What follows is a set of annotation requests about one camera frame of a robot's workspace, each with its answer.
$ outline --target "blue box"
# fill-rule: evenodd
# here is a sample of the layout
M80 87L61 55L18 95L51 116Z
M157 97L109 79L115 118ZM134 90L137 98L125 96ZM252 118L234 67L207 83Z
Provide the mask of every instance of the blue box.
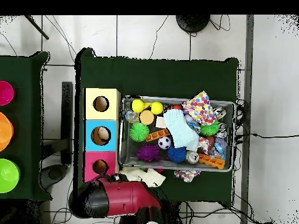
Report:
M117 129L115 120L86 120L86 151L116 151ZM110 140L105 145L97 145L92 141L91 134L96 127L106 127L110 131Z

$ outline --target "plastic bin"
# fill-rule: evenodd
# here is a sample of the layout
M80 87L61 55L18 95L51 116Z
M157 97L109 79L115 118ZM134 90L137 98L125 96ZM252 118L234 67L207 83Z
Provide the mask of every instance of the plastic bin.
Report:
M132 123L129 123L124 116L124 109L126 106L130 106L131 102L136 99L131 96L124 96L121 100L120 106L120 138L119 138L119 163L122 166L134 166L134 167L147 167L153 169L183 169L183 170L200 170L207 172L228 172L233 168L233 154L234 154L234 138L235 138L235 120L237 116L237 108L235 103L230 101L215 101L210 100L210 104L213 108L218 106L223 107L226 110L226 115L219 120L219 122L224 123L228 127L227 135L227 150L225 156L225 164L223 169L218 169L217 167L212 167L204 163L190 164L188 162L174 163L165 160L167 155L167 150L160 149L160 161L144 162L138 160L136 153L140 147L145 144L155 144L157 142L135 142L129 136L129 130ZM166 104L181 104L190 99L177 99L177 98L163 98L163 97L141 97L143 102L161 102ZM155 124L148 125L149 133L159 131L160 128L156 128Z

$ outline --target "dark green tablecloth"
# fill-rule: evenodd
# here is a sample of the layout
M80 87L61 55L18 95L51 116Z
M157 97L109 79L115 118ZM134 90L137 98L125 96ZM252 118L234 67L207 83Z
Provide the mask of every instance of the dark green tablecloth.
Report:
M9 82L14 99L0 112L13 124L13 137L0 152L0 158L9 159L20 168L20 180L0 199L49 200L50 195L39 186L41 160L41 68L48 60L47 52L30 57L0 56L0 81Z
M80 125L75 126L75 131L79 132L78 147L82 147L83 144L83 88L116 88L121 96L140 95L187 99L205 90L211 100L231 102L236 100L238 60L235 58L218 62L94 56L92 49L84 48L76 57L76 94L79 94L76 99L80 98ZM81 161L78 174L74 174L78 176L79 185L82 183L81 152L82 150L78 158ZM166 176L166 180L161 188L170 200L222 201L227 205L231 203L232 171L228 173L201 172L189 184L183 182L182 179L174 178L173 170L164 170L163 175Z

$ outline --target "green bowl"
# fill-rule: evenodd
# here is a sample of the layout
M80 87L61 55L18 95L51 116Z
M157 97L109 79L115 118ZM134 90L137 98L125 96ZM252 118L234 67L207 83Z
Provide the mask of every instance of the green bowl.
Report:
M19 179L19 167L10 160L0 159L0 193L8 193L14 189Z

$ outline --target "shape sorter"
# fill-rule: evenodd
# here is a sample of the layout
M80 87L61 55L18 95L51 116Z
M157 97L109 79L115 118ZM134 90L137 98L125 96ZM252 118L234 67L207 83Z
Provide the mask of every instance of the shape sorter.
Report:
M120 93L117 89L84 89L83 182L119 172Z

